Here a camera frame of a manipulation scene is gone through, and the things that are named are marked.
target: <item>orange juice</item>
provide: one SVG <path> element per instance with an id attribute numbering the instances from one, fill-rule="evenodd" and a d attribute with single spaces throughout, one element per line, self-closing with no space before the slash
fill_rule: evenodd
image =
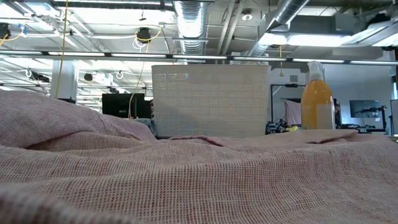
<path id="1" fill-rule="evenodd" d="M 310 83 L 305 87 L 301 100 L 302 129 L 334 129 L 335 105 L 333 94 L 322 80 L 322 64 L 308 63 Z"/>

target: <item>orange liquid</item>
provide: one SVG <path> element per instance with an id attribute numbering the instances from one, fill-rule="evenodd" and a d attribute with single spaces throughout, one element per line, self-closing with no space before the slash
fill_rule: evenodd
<path id="1" fill-rule="evenodd" d="M 312 80 L 301 100 L 302 129 L 334 129 L 333 94 L 323 80 Z"/>

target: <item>white wall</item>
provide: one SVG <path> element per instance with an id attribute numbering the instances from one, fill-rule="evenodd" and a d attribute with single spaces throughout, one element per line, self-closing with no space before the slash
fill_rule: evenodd
<path id="1" fill-rule="evenodd" d="M 389 60 L 387 53 L 380 60 Z M 333 92 L 334 98 L 341 103 L 341 117 L 343 124 L 361 124 L 361 118 L 351 118 L 349 112 L 350 100 L 380 100 L 386 105 L 386 122 L 390 128 L 391 115 L 390 100 L 392 98 L 391 67 L 369 65 L 325 65 L 326 83 Z M 298 83 L 305 85 L 306 75 L 299 69 L 284 69 L 285 77 L 280 77 L 280 69 L 274 69 L 270 75 L 270 84 L 290 83 L 290 75 L 298 75 Z M 274 95 L 274 119 L 285 115 L 283 98 L 301 98 L 302 88 L 282 87 Z M 271 120 L 271 96 L 269 97 L 268 121 Z M 381 121 L 366 118 L 365 123 L 382 127 Z"/>

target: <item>white column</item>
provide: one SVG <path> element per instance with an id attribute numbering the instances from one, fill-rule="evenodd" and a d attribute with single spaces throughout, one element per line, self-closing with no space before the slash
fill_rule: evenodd
<path id="1" fill-rule="evenodd" d="M 61 61 L 53 62 L 50 97 L 76 103 L 79 69 L 74 66 L 73 61 L 63 61 L 60 74 L 60 66 Z"/>

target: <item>black computer monitor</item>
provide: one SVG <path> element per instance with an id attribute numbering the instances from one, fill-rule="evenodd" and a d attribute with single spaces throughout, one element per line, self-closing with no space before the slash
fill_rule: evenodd
<path id="1" fill-rule="evenodd" d="M 379 100 L 350 100 L 349 109 L 352 118 L 380 118 Z"/>
<path id="2" fill-rule="evenodd" d="M 128 118 L 130 98 L 131 93 L 102 94 L 102 113 Z M 150 101 L 145 100 L 145 94 L 134 94 L 130 114 L 133 118 L 151 118 Z"/>

